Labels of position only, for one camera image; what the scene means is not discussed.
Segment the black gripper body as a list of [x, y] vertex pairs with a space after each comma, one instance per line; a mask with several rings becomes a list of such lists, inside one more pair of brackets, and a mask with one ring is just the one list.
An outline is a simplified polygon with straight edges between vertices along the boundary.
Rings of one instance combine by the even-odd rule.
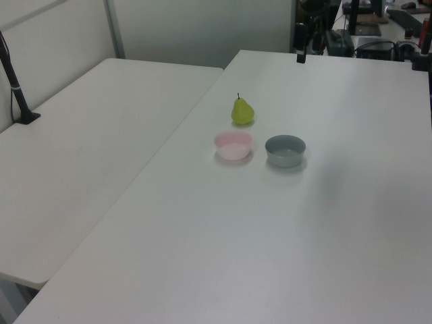
[[295, 50], [303, 51], [306, 47], [307, 25], [296, 23], [295, 25]]

